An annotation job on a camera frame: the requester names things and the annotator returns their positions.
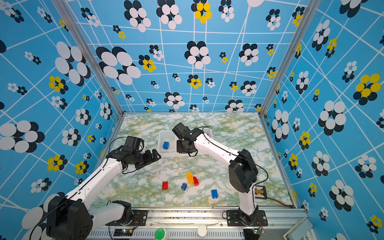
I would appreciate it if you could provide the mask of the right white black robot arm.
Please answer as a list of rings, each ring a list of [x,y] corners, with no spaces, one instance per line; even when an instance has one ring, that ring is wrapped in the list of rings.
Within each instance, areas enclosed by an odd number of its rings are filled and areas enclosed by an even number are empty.
[[[178,138],[177,152],[194,157],[205,153],[228,167],[229,181],[239,193],[239,214],[243,223],[251,225],[256,220],[258,207],[254,201],[253,188],[258,178],[257,166],[249,151],[237,151],[215,141],[201,128],[190,130],[178,123],[172,132]]]

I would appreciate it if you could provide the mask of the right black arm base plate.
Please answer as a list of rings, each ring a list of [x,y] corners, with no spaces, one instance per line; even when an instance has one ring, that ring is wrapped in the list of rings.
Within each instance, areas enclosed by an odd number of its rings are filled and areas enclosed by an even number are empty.
[[[227,210],[225,219],[229,227],[267,227],[265,211],[255,210],[250,216],[238,210]]]

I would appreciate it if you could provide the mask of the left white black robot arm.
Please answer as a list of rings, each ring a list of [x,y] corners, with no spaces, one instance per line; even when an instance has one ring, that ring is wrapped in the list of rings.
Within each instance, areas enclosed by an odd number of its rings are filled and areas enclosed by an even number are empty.
[[[145,141],[128,136],[123,145],[112,150],[101,165],[78,187],[48,204],[46,234],[56,240],[84,240],[94,229],[112,222],[137,223],[132,205],[113,201],[96,211],[90,206],[103,188],[128,166],[142,169],[161,159],[157,150],[144,150]]]

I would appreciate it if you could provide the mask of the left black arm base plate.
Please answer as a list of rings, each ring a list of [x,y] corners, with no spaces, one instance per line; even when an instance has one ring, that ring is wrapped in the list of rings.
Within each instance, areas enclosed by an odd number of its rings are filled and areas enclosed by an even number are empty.
[[[121,220],[116,223],[117,226],[132,226],[141,227],[145,226],[148,218],[149,211],[147,210],[132,210],[131,218],[129,220]]]

